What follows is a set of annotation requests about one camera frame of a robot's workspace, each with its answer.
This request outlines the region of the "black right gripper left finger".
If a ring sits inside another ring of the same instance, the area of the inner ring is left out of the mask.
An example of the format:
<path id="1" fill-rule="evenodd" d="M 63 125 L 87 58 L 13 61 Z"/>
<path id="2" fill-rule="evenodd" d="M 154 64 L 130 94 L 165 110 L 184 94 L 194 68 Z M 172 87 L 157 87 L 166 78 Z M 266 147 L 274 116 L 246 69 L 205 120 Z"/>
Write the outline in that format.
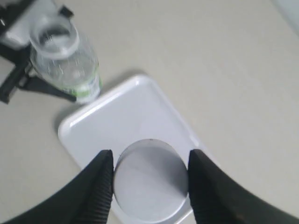
<path id="1" fill-rule="evenodd" d="M 8 224 L 106 224 L 113 197 L 114 160 L 100 151 L 67 185 Z"/>

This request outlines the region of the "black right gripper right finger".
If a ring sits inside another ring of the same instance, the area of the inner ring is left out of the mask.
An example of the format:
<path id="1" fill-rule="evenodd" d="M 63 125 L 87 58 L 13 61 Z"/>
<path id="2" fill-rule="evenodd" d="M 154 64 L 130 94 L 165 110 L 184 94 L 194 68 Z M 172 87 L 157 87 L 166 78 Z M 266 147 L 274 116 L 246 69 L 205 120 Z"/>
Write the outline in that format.
<path id="1" fill-rule="evenodd" d="M 188 161 L 189 198 L 198 224 L 297 224 L 299 219 L 252 194 L 202 150 Z"/>

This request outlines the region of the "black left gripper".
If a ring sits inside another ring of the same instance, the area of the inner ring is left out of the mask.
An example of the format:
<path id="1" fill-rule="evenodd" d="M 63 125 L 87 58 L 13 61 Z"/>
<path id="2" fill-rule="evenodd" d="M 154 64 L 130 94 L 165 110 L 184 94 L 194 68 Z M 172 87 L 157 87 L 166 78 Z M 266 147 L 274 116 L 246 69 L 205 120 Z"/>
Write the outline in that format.
<path id="1" fill-rule="evenodd" d="M 21 16 L 25 14 L 25 11 L 28 10 L 32 4 L 33 1 L 31 0 L 19 0 L 16 3 L 9 3 L 7 6 L 0 7 L 1 38 L 20 20 Z M 8 104 L 12 93 L 18 87 L 23 91 L 51 95 L 66 99 L 70 102 L 76 102 L 77 98 L 75 96 L 54 87 L 45 80 L 37 76 L 24 76 L 26 75 L 25 69 L 29 65 L 29 51 L 29 43 L 24 47 L 21 46 L 20 49 L 14 49 L 5 43 L 0 44 L 0 56 L 14 64 L 14 68 L 0 84 L 0 100 Z"/>

